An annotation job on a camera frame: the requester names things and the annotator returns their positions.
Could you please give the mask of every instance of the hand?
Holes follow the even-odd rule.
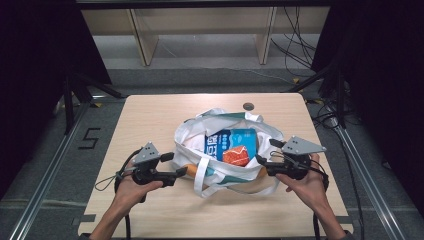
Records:
[[[127,168],[130,167],[132,167],[132,163],[127,165]],[[124,175],[121,183],[119,184],[111,207],[117,207],[120,209],[121,213],[124,214],[124,217],[148,192],[156,190],[162,187],[162,185],[162,181],[153,181],[145,185],[138,185],[132,179],[132,175]]]
[[[319,155],[312,153],[310,157],[313,160],[311,167],[319,169]],[[309,170],[301,180],[292,179],[281,173],[276,174],[275,177],[288,186],[286,192],[294,191],[300,200],[314,211],[328,239],[342,239],[346,236],[328,202],[321,174]]]
[[[132,167],[131,162],[127,165],[127,168],[130,167]],[[158,189],[162,185],[161,181],[138,185],[131,175],[123,177],[112,204],[93,230],[90,239],[110,239],[121,219],[129,214],[131,208],[139,203],[148,192]]]
[[[319,155],[316,153],[310,154],[311,167],[319,169]],[[297,196],[314,212],[322,205],[328,204],[327,196],[322,183],[322,175],[309,171],[302,180],[295,180],[285,174],[276,174],[278,180],[286,184],[288,187],[286,192],[294,191]]]

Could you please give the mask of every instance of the black cable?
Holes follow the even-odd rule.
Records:
[[[290,38],[285,34],[285,33],[283,33],[283,36],[284,37],[286,37],[288,40],[290,40]],[[314,46],[312,46],[312,45],[310,45],[309,43],[307,43],[307,42],[298,42],[298,41],[295,41],[295,40],[293,40],[293,42],[294,43],[296,43],[296,44],[298,44],[298,45],[302,45],[302,44],[305,44],[306,46],[306,48],[309,48],[310,50],[312,50],[312,51],[315,51],[315,50],[317,50],[316,49],[316,47],[314,47]]]
[[[113,181],[113,179],[115,179],[115,177],[116,177],[116,175],[115,175],[115,176],[112,176],[112,177],[108,177],[108,178],[106,178],[106,179],[103,179],[103,180],[101,180],[100,182],[97,182],[97,183],[94,185],[94,188],[95,188],[97,191],[104,191],[107,187],[109,187],[109,185],[112,183],[112,181]],[[97,187],[100,183],[105,182],[105,181],[107,181],[107,180],[110,180],[110,181],[108,182],[108,184],[107,184],[104,188],[98,188],[98,187]]]
[[[310,56],[309,55],[309,52],[306,50],[305,51],[305,46],[304,46],[304,44],[303,44],[303,42],[302,42],[302,37],[300,37],[299,36],[299,34],[298,34],[298,30],[296,30],[297,28],[298,29],[300,29],[300,27],[299,27],[299,13],[300,13],[300,10],[299,10],[299,7],[296,7],[296,24],[294,25],[293,24],[293,22],[292,22],[292,20],[291,20],[291,18],[290,18],[290,16],[288,15],[288,13],[287,13],[287,9],[284,7],[284,11],[285,11],[285,13],[286,13],[286,15],[287,15],[287,18],[288,18],[288,20],[290,21],[290,24],[291,24],[291,26],[292,26],[292,28],[293,28],[293,33],[292,33],[292,36],[291,36],[291,38],[289,38],[289,44],[288,44],[288,46],[287,46],[287,49],[285,49],[285,50],[283,50],[283,48],[281,48],[281,47],[279,47],[274,41],[274,44],[275,45],[277,45],[277,47],[279,47],[279,49],[280,49],[280,51],[282,51],[283,53],[285,53],[286,55],[285,55],[285,57],[284,57],[284,64],[285,64],[285,66],[286,66],[286,70],[290,73],[290,74],[292,74],[292,75],[294,75],[294,76],[298,76],[298,77],[311,77],[311,76],[306,76],[306,75],[301,75],[301,74],[296,74],[296,73],[294,73],[294,72],[292,72],[292,71],[290,71],[289,70],[289,68],[287,67],[287,56],[289,56],[289,57],[291,57],[293,60],[295,60],[295,61],[297,61],[297,62],[299,62],[299,63],[301,63],[299,60],[301,60],[303,63],[301,63],[303,66],[305,66],[306,68],[308,68],[308,69],[310,69],[311,68],[311,64],[310,64],[310,62],[309,62],[309,59],[308,59],[308,56]],[[293,38],[294,38],[294,36],[297,36],[298,37],[298,39],[300,40],[300,45],[302,46],[302,51],[303,51],[303,53],[304,53],[304,55],[305,55],[305,57],[306,57],[306,61],[305,60],[303,60],[303,59],[300,59],[299,57],[297,57],[296,56],[296,58],[297,59],[295,59],[293,56],[295,56],[294,54],[288,54],[289,53],[289,49],[290,49],[290,46],[291,46],[291,43],[292,42],[295,42],[295,40],[293,40]]]
[[[308,62],[306,62],[305,60],[301,59],[300,57],[296,56],[295,54],[289,52],[288,50],[284,49],[283,47],[281,47],[280,45],[278,45],[274,39],[271,38],[272,43],[274,43],[274,45],[284,54],[288,55],[289,57],[291,57],[293,60],[295,60],[296,62],[302,64],[304,67],[310,68],[310,65],[307,65]]]
[[[337,116],[334,112],[324,113],[320,115],[321,111],[325,107],[329,106],[331,103],[332,101],[325,101],[325,104],[318,110],[317,116],[315,118],[312,118],[312,121],[317,122],[317,124],[315,124],[315,127],[318,127],[319,125],[322,125],[325,129],[332,129],[338,127],[338,124],[336,126],[330,126],[325,123],[327,120]]]
[[[364,217],[363,217],[363,214],[362,214],[361,199],[359,198],[358,189],[357,189],[356,183],[355,183],[355,176],[353,175],[352,164],[350,162],[350,158],[349,158],[349,155],[347,153],[346,147],[343,144],[342,138],[336,132],[336,130],[334,130],[334,129],[332,129],[332,130],[336,134],[336,136],[339,138],[340,144],[342,146],[343,153],[344,153],[345,158],[346,158],[347,166],[348,166],[348,169],[349,169],[349,175],[350,175],[350,178],[352,180],[353,191],[355,193],[355,198],[356,198],[356,202],[357,202],[357,205],[358,205],[358,213],[359,213],[359,221],[360,221],[359,224],[360,224],[360,228],[361,228],[361,239],[364,239],[364,235],[365,235],[365,233],[364,233]]]
[[[286,16],[287,16],[287,18],[288,18],[288,20],[290,22],[290,25],[292,26],[292,29],[293,29],[293,34],[292,34],[292,37],[291,37],[291,41],[294,41],[293,40],[293,37],[294,37],[294,35],[296,35],[297,38],[299,39],[300,43],[301,43],[303,54],[306,57],[306,60],[307,60],[307,62],[310,65],[311,63],[309,62],[308,56],[309,56],[309,58],[311,58],[311,60],[312,60],[312,57],[309,54],[309,51],[306,49],[306,47],[304,45],[304,40],[303,40],[303,38],[302,38],[302,36],[300,34],[300,24],[299,24],[300,7],[296,7],[296,23],[295,24],[293,24],[293,21],[291,20],[289,14],[287,13],[286,7],[284,7],[284,12],[286,13]]]
[[[271,156],[272,157],[280,157],[280,158],[283,158],[284,160],[288,160],[291,163],[295,164],[295,166],[297,166],[297,168],[299,168],[299,169],[305,169],[305,170],[308,170],[308,171],[310,170],[310,171],[314,171],[314,172],[321,174],[322,175],[322,183],[323,183],[323,186],[324,186],[324,191],[327,192],[327,189],[328,189],[328,186],[329,186],[328,175],[325,172],[325,169],[317,161],[314,161],[314,160],[311,159],[312,162],[318,164],[318,167],[320,169],[322,169],[322,171],[320,171],[319,169],[310,167],[310,166],[300,164],[300,163],[296,162],[294,159],[292,159],[291,157],[289,157],[286,154],[281,153],[281,152],[272,151]],[[313,226],[314,226],[315,239],[320,240],[321,234],[320,234],[319,225],[318,225],[318,217],[315,213],[312,216],[312,223],[313,223]]]
[[[125,176],[122,176],[122,174],[124,173],[126,166],[128,165],[128,163],[131,161],[131,159],[135,155],[137,155],[137,154],[140,153],[141,149],[143,149],[143,148],[140,148],[140,149],[134,151],[127,158],[127,160],[125,160],[125,163],[122,165],[121,169],[116,173],[116,178],[115,178],[115,193],[116,193],[116,191],[118,191],[118,187],[119,187],[119,184],[121,183],[121,179],[123,177],[125,177]],[[126,239],[127,240],[130,240],[131,239],[131,222],[130,222],[130,215],[129,214],[127,214],[125,216],[125,230],[126,230]]]
[[[127,240],[131,240],[131,222],[129,214],[125,216],[125,230],[127,232]]]

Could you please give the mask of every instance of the blue package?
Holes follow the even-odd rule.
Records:
[[[248,129],[223,129],[209,137],[205,137],[205,154],[222,161],[222,156],[228,149],[245,146],[249,160],[256,154],[256,131]]]

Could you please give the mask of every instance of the wrist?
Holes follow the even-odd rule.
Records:
[[[337,221],[333,209],[328,202],[315,208],[314,213],[320,221],[328,239],[342,239],[346,236],[346,232]]]
[[[113,201],[107,212],[113,218],[122,219],[130,213],[130,209],[127,209],[125,206],[125,204]]]
[[[99,224],[91,233],[90,239],[110,239],[119,222],[126,215],[125,211],[118,204],[112,205],[106,210]]]

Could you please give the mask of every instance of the bag handle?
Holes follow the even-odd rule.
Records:
[[[221,189],[228,189],[228,190],[231,190],[240,194],[245,194],[245,195],[264,196],[264,195],[269,195],[271,193],[274,193],[277,190],[278,184],[280,183],[280,181],[277,178],[275,178],[274,184],[272,186],[269,186],[265,189],[262,189],[259,192],[254,192],[254,193],[244,192],[238,189],[231,188],[229,186],[218,186],[218,185],[208,186],[208,188],[203,190],[203,185],[204,185],[203,182],[206,176],[206,170],[208,168],[209,161],[210,159],[205,157],[202,157],[200,159],[199,164],[197,166],[196,176],[194,178],[194,192],[202,198],[208,198],[212,194],[214,194],[215,192]]]
[[[194,192],[202,198],[207,198],[218,190],[226,188],[224,186],[209,186],[203,190],[203,181],[205,179],[208,164],[209,158],[202,157],[197,166],[196,176],[194,178]]]

